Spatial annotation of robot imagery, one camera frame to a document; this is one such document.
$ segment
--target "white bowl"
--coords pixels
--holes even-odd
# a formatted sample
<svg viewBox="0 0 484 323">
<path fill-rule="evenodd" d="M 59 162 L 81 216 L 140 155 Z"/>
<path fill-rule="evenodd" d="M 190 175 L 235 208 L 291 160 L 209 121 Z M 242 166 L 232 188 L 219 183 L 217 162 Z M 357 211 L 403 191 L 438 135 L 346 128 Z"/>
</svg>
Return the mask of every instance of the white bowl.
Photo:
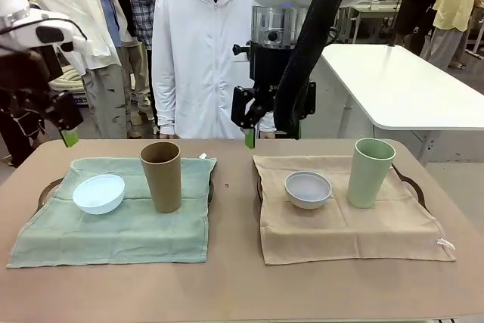
<svg viewBox="0 0 484 323">
<path fill-rule="evenodd" d="M 286 192 L 294 206 L 313 210 L 329 202 L 331 183 L 314 172 L 295 172 L 286 179 Z"/>
<path fill-rule="evenodd" d="M 124 198 L 124 180 L 117 175 L 98 175 L 77 186 L 74 203 L 90 215 L 103 215 L 116 209 Z"/>
</svg>

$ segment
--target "white shirt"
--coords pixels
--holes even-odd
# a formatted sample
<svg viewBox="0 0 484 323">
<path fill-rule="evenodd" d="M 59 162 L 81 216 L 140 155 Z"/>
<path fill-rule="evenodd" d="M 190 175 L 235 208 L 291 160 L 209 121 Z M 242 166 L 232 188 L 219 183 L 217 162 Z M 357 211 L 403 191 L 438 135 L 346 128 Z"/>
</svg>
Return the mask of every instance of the white shirt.
<svg viewBox="0 0 484 323">
<path fill-rule="evenodd" d="M 79 75 L 85 75 L 86 69 L 95 70 L 111 64 L 121 64 L 116 47 L 114 47 L 107 30 L 106 19 L 100 0 L 36 1 L 46 11 L 55 11 L 67 15 L 87 35 L 88 42 L 83 49 L 63 52 L 66 59 L 73 65 Z M 113 1 L 119 24 L 119 36 L 123 42 L 132 42 L 133 39 L 128 33 L 128 23 L 123 10 L 118 0 Z"/>
<path fill-rule="evenodd" d="M 153 84 L 160 131 L 180 138 L 243 138 L 231 121 L 234 87 L 252 87 L 246 54 L 253 0 L 157 0 Z M 263 132 L 275 131 L 272 114 Z"/>
</svg>

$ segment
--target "black cable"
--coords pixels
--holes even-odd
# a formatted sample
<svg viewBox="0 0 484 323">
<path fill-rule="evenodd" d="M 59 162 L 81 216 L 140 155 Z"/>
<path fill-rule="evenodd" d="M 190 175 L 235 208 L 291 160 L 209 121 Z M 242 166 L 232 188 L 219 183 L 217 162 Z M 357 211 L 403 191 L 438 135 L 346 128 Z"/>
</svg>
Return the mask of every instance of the black cable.
<svg viewBox="0 0 484 323">
<path fill-rule="evenodd" d="M 38 19 L 38 20 L 33 20 L 32 22 L 29 22 L 29 23 L 24 23 L 24 24 L 19 24 L 18 26 L 10 26 L 8 28 L 4 28 L 3 30 L 0 30 L 0 36 L 3 36 L 4 34 L 7 34 L 7 33 L 10 33 L 10 32 L 13 32 L 15 30 L 20 30 L 22 28 L 25 28 L 26 26 L 32 26 L 34 24 L 39 24 L 39 23 L 43 23 L 43 22 L 47 22 L 49 20 L 62 20 L 63 22 L 68 22 L 68 23 L 71 23 L 73 24 L 77 30 L 79 31 L 79 33 L 81 33 L 81 35 L 84 37 L 84 39 L 87 41 L 88 40 L 88 37 L 84 34 L 84 32 L 81 30 L 81 27 L 77 25 L 76 22 L 74 22 L 73 20 L 71 19 L 66 19 L 66 18 L 47 18 L 47 19 Z"/>
<path fill-rule="evenodd" d="M 312 0 L 276 94 L 274 121 L 278 130 L 291 133 L 298 128 L 309 77 L 321 58 L 342 1 Z"/>
</svg>

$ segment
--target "white hoodie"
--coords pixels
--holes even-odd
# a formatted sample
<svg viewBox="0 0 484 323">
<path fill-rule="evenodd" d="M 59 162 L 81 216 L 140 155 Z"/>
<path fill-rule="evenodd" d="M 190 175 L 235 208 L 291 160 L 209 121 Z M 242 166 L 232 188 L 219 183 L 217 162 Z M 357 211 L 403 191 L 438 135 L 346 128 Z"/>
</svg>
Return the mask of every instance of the white hoodie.
<svg viewBox="0 0 484 323">
<path fill-rule="evenodd" d="M 157 0 L 153 87 L 162 134 L 180 138 L 243 138 L 231 121 L 234 87 L 252 87 L 246 54 L 253 0 Z M 275 131 L 271 114 L 260 125 Z"/>
</svg>

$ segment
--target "towel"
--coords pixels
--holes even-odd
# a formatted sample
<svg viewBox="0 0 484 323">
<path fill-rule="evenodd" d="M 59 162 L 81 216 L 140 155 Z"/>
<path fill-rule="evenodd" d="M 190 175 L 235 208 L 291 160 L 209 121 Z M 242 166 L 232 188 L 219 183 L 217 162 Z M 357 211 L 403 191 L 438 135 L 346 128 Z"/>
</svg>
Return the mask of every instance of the towel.
<svg viewBox="0 0 484 323">
<path fill-rule="evenodd" d="M 181 208 L 158 213 L 138 159 L 82 159 L 46 205 L 22 228 L 8 268 L 59 265 L 205 262 L 210 174 L 214 159 L 181 160 Z M 76 187 L 96 175 L 126 183 L 114 211 L 93 216 L 73 202 Z"/>
<path fill-rule="evenodd" d="M 262 178 L 260 231 L 268 265 L 338 259 L 455 261 L 439 222 L 402 184 L 395 170 L 383 182 L 374 208 L 346 200 L 351 157 L 254 157 Z M 317 172 L 333 186 L 329 203 L 316 210 L 295 207 L 286 178 Z"/>
</svg>

